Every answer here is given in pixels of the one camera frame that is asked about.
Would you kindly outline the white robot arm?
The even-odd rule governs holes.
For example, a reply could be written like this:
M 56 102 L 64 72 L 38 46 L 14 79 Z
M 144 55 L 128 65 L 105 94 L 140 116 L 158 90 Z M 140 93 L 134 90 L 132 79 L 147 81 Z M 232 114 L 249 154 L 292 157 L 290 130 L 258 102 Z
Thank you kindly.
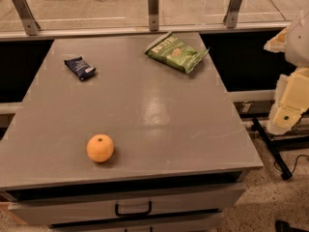
M 267 131 L 281 135 L 309 109 L 309 14 L 301 11 L 290 26 L 267 41 L 264 50 L 283 52 L 285 60 L 296 66 L 290 75 L 279 76 L 268 115 Z

